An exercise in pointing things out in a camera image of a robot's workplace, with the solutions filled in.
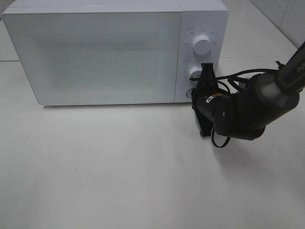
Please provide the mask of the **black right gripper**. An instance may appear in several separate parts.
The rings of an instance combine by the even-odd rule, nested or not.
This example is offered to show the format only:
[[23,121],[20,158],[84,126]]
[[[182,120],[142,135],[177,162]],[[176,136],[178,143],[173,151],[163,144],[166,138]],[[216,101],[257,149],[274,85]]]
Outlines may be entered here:
[[201,137],[210,137],[213,123],[209,119],[214,119],[218,96],[229,96],[230,89],[223,82],[216,81],[213,63],[201,63],[202,71],[197,87],[192,91],[192,109],[200,128]]

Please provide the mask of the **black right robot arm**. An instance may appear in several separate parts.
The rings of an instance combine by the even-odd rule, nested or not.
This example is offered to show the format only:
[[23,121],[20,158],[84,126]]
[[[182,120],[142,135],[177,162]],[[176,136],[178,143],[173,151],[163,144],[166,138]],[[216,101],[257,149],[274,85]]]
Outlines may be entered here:
[[216,77],[212,63],[202,63],[191,91],[202,137],[218,134],[230,139],[255,140],[265,127],[293,110],[305,87],[305,46],[277,69],[250,69]]

